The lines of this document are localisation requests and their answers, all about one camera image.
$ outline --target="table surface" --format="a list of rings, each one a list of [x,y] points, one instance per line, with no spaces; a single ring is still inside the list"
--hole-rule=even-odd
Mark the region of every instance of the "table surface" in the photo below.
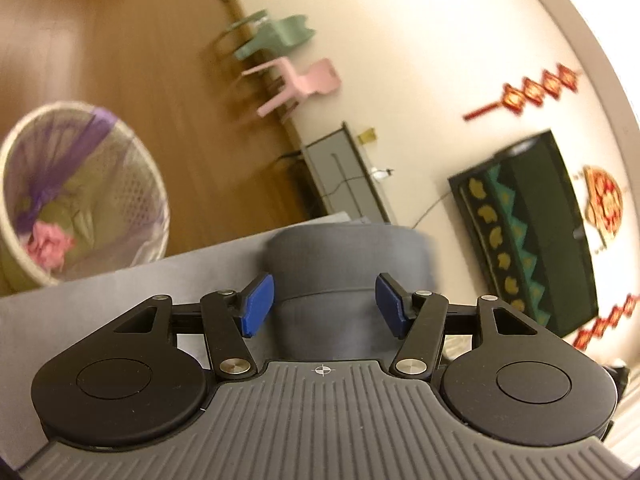
[[[338,213],[311,223],[348,220]],[[30,393],[44,363],[154,294],[194,303],[213,290],[241,290],[261,272],[264,244],[276,232],[0,300],[0,456],[15,468],[46,444]],[[248,341],[257,362],[260,344],[259,332]]]

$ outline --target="triangular cutout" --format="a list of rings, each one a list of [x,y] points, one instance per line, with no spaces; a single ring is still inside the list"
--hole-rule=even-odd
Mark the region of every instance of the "triangular cutout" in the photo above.
[[[494,319],[498,333],[502,335],[536,335],[538,333],[506,308],[494,308]]]
[[[145,310],[142,310],[135,316],[127,319],[123,324],[117,327],[114,332],[120,334],[145,334],[151,332],[157,312],[157,307],[148,306]]]

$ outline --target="metal screw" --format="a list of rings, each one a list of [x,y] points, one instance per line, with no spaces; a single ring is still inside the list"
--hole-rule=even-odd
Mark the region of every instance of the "metal screw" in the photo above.
[[[427,365],[420,359],[402,359],[396,363],[396,370],[407,375],[417,375],[427,371]]]
[[[251,363],[246,359],[238,357],[232,357],[231,359],[225,359],[220,363],[220,370],[225,374],[244,374],[251,368]]]

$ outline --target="pink crumpled tissue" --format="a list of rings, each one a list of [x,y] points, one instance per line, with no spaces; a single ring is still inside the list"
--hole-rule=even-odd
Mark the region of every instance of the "pink crumpled tissue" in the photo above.
[[[74,239],[65,234],[58,224],[36,220],[31,237],[23,241],[22,246],[44,270],[60,270],[65,264],[66,252],[74,246]]]

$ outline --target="ribbed surface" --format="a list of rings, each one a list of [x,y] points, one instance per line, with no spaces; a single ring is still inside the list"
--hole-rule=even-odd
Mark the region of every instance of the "ribbed surface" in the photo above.
[[[377,362],[270,363],[223,385],[206,412],[152,447],[99,453],[51,444],[28,480],[623,479],[595,439],[553,449],[502,444],[460,424],[428,384]]]

